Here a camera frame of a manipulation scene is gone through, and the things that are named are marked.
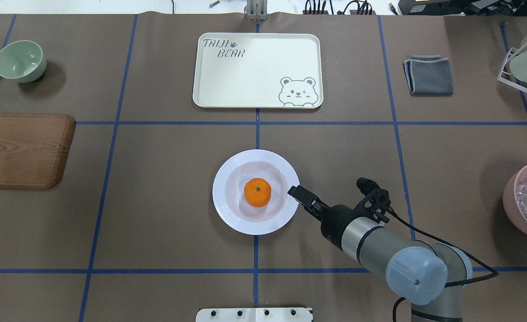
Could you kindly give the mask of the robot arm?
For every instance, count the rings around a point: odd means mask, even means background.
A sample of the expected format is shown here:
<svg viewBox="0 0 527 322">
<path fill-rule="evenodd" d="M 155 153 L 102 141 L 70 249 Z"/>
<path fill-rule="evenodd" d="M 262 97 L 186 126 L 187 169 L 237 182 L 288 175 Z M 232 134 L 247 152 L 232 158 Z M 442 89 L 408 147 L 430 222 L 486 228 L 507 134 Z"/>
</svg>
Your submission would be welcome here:
<svg viewBox="0 0 527 322">
<path fill-rule="evenodd" d="M 322 236 L 412 304 L 413 322 L 461 322 L 462 286 L 448 283 L 472 277 L 469 257 L 440 241 L 407 240 L 386 228 L 392 214 L 388 191 L 367 178 L 357 187 L 364 198 L 349 208 L 328 206 L 302 186 L 288 194 L 320 222 Z"/>
</svg>

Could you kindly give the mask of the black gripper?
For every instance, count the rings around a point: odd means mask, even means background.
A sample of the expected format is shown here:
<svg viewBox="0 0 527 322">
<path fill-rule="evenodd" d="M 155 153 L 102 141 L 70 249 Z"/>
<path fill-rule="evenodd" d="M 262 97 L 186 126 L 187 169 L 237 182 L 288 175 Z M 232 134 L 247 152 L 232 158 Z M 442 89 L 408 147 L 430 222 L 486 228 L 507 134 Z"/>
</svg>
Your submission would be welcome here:
<svg viewBox="0 0 527 322">
<path fill-rule="evenodd" d="M 292 186 L 288 190 L 308 214 L 320 220 L 320 231 L 327 241 L 342 250 L 342 237 L 347 226 L 357 218 L 357 212 L 343 204 L 329 207 L 317 195 L 301 185 Z"/>
</svg>

